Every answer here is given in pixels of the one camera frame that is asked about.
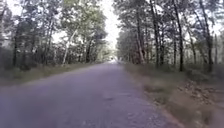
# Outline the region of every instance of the tree canopy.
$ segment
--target tree canopy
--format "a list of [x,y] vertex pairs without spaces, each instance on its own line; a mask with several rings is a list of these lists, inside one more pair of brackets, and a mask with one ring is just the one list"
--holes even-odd
[[97,61],[101,45],[107,43],[106,18],[99,4],[99,0],[19,0],[21,13],[13,15],[1,1],[0,60],[7,59],[2,65],[28,70]]
[[214,28],[223,24],[221,0],[114,0],[114,7],[122,29],[118,53],[125,61],[178,64],[180,71],[202,65],[211,72],[221,58]]

